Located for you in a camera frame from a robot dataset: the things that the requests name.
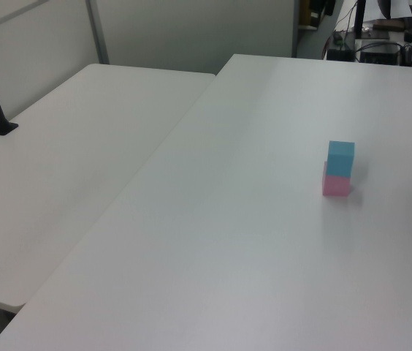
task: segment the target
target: white wall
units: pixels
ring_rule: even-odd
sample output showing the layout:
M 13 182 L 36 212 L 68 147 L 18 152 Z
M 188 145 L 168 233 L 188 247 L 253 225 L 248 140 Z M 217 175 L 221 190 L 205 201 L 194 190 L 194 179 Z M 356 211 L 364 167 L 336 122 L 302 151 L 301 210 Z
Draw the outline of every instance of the white wall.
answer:
M 49 0 L 1 24 L 0 103 L 5 116 L 11 119 L 96 62 L 84 0 Z
M 217 74 L 234 53 L 291 56 L 295 0 L 93 0 L 111 64 Z

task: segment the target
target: black cable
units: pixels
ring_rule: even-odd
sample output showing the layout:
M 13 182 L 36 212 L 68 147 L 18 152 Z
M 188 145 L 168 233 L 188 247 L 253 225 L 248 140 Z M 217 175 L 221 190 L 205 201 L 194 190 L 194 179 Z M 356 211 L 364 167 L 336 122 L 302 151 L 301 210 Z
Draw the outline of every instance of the black cable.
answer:
M 346 14 L 344 17 L 342 17 L 338 22 L 336 22 L 335 28 L 336 28 L 337 25 L 338 25 L 339 23 L 341 23 L 347 16 L 349 16 L 349 13 L 351 13 L 351 11 L 355 8 L 355 6 L 357 6 L 357 2 L 358 2 L 358 1 L 355 1 L 355 4 L 354 4 L 353 7 L 347 12 L 347 14 Z
M 346 35 L 344 36 L 344 42 L 346 41 L 346 37 L 347 37 L 347 33 L 349 31 L 349 26 L 351 25 L 351 18 L 352 18 L 352 12 L 355 9 L 355 5 L 351 8 L 351 13 L 349 15 L 349 21 L 347 22 L 347 29 L 346 29 Z
M 355 6 L 357 6 L 357 2 L 358 2 L 358 1 L 355 1 L 355 4 L 354 4 L 353 7 L 346 13 L 346 15 L 345 15 L 344 17 L 342 17 L 338 22 L 336 22 L 336 24 L 335 24 L 335 29 L 336 29 L 336 27 L 337 27 L 337 25 L 338 25 L 339 23 L 341 23 L 347 16 L 349 16 L 349 14 L 352 14 L 352 11 L 354 11 Z M 331 36 L 332 36 L 332 34 L 328 37 L 326 43 L 324 44 L 323 51 L 321 52 L 321 59 L 324 59 L 324 55 L 326 55 L 326 52 L 327 52 L 327 49 L 328 49 L 328 44 L 329 44 L 329 41 L 331 40 Z
M 384 45 L 397 45 L 399 46 L 401 49 L 403 49 L 404 47 L 398 43 L 398 42 L 372 42 L 370 44 L 367 44 L 365 46 L 362 46 L 360 49 L 356 50 L 355 52 L 358 53 L 359 51 L 365 50 L 365 49 L 371 49 L 371 48 L 376 48 L 378 46 L 384 46 Z
M 347 22 L 346 34 L 344 35 L 343 47 L 346 47 L 346 38 L 347 38 L 347 33 L 349 32 L 349 26 L 351 25 L 352 12 L 354 11 L 355 6 L 357 5 L 357 3 L 358 3 L 358 1 L 356 1 L 355 5 L 351 8 L 351 11 L 349 12 L 350 13 L 349 14 L 349 20 Z

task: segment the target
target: tabletop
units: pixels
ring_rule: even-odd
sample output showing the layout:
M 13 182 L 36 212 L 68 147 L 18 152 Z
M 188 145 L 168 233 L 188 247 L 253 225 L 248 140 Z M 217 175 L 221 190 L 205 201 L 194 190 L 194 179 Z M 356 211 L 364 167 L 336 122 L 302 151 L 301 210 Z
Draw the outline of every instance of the tabletop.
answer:
M 213 75 L 91 65 L 0 137 L 0 308 L 16 312 Z
M 0 335 L 108 349 L 411 351 L 412 69 L 234 56 Z

